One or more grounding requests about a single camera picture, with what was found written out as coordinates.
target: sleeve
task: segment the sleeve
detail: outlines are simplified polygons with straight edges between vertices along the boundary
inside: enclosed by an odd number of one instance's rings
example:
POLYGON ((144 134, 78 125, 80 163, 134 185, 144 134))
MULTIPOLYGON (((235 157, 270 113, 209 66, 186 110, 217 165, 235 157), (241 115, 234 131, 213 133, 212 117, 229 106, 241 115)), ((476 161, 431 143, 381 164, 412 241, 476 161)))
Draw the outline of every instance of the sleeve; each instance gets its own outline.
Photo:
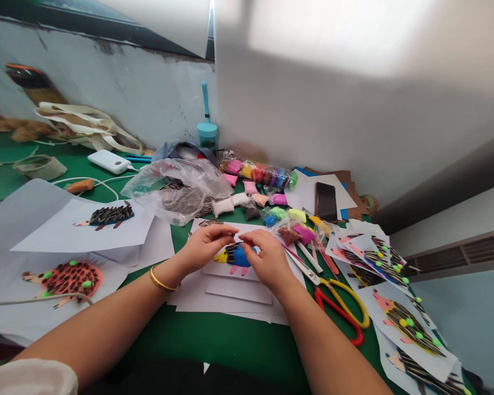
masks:
POLYGON ((66 364, 20 359, 0 366, 0 395, 77 395, 78 379, 66 364))

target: blue pen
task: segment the blue pen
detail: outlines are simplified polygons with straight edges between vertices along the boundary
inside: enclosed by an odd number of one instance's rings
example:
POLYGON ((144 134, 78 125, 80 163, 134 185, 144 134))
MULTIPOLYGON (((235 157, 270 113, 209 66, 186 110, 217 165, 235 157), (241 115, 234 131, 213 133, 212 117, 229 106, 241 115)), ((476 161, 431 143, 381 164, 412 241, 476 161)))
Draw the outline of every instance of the blue pen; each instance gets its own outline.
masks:
POLYGON ((125 159, 128 159, 130 162, 140 162, 140 163, 151 163, 151 156, 139 156, 139 155, 126 155, 125 159))

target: white wall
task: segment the white wall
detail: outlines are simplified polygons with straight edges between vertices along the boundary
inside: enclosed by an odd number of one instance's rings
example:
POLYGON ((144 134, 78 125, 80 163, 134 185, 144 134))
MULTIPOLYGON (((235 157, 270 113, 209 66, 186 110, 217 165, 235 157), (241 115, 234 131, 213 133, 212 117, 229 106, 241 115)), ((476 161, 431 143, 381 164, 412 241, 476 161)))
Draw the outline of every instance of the white wall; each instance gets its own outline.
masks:
POLYGON ((165 140, 199 141, 201 82, 218 123, 214 65, 125 44, 0 21, 0 113, 33 118, 34 104, 5 74, 5 63, 36 67, 72 104, 105 111, 149 148, 165 140))
POLYGON ((215 45, 224 143, 383 207, 494 139, 494 0, 216 0, 215 45))
POLYGON ((494 388, 494 270, 413 283, 463 366, 494 388))
POLYGON ((390 236, 399 254, 422 252, 494 232, 494 188, 390 236))

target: smartphone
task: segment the smartphone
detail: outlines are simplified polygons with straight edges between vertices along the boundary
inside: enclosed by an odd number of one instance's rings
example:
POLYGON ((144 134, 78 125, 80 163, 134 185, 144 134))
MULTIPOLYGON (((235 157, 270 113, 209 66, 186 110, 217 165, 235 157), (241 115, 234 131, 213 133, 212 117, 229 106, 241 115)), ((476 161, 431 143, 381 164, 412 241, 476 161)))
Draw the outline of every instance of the smartphone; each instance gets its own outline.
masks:
POLYGON ((337 222, 336 191, 329 184, 315 184, 315 214, 324 221, 337 222))

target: red scissors handle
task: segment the red scissors handle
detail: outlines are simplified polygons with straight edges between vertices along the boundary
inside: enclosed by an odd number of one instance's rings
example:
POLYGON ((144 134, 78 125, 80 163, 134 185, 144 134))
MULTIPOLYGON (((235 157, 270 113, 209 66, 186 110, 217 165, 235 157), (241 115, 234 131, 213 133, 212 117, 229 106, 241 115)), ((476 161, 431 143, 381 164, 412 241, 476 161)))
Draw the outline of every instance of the red scissors handle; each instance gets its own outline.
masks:
POLYGON ((344 310, 342 310, 340 307, 338 307, 335 303, 333 303, 333 301, 331 301, 330 298, 328 298, 326 295, 324 295, 322 293, 322 291, 320 290, 320 288, 317 288, 314 292, 314 295, 315 295, 315 299, 318 303, 318 305, 320 306, 320 308, 325 312, 325 308, 324 308, 324 303, 322 303, 322 301, 326 302, 332 309, 334 309, 337 313, 339 313, 346 321, 348 321, 351 326, 353 326, 353 328, 355 328, 355 331, 357 332, 357 338, 356 339, 353 339, 351 340, 351 343, 353 343, 353 345, 355 347, 359 347, 360 345, 362 345, 362 343, 364 342, 364 335, 362 334, 362 329, 357 325, 357 323, 355 321, 353 321, 351 319, 351 317, 349 315, 346 314, 346 312, 344 310))

